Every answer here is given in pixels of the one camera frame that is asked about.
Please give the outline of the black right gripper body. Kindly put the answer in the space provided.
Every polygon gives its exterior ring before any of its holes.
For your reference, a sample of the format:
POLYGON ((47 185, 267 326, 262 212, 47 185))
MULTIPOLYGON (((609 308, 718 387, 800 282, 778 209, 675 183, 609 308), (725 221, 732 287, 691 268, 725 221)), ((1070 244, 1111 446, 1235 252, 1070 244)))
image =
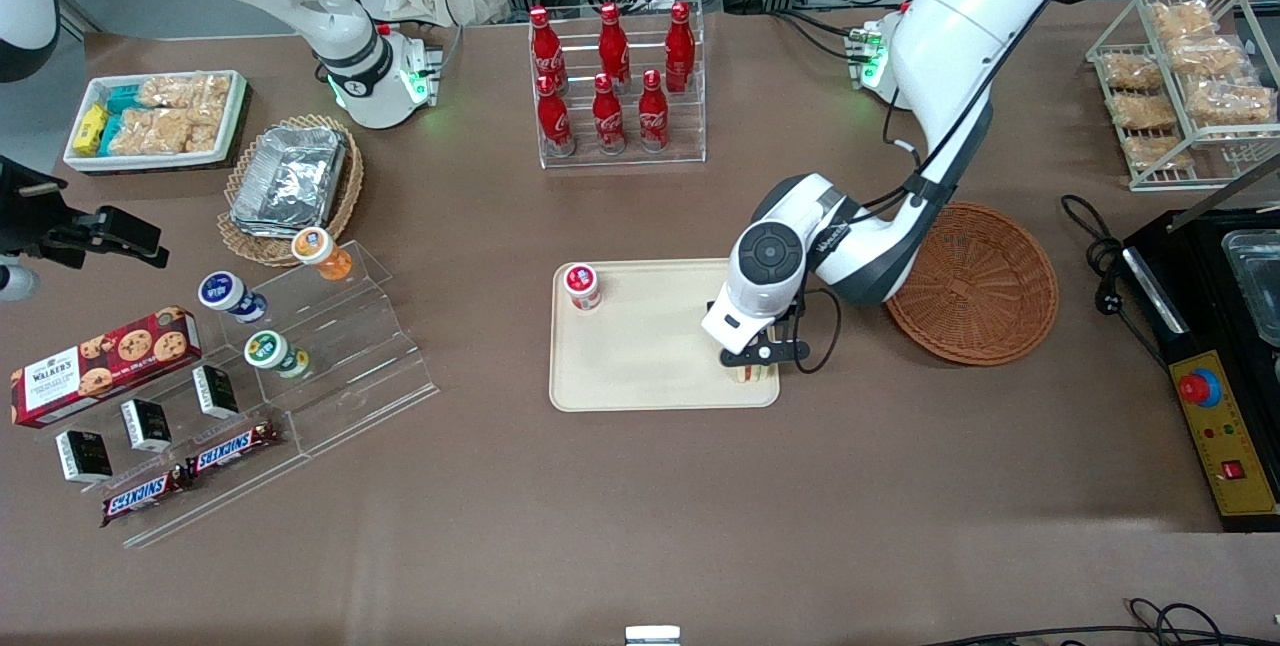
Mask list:
POLYGON ((49 237, 73 223, 63 198, 67 180, 1 157, 1 251, 49 258, 49 237))

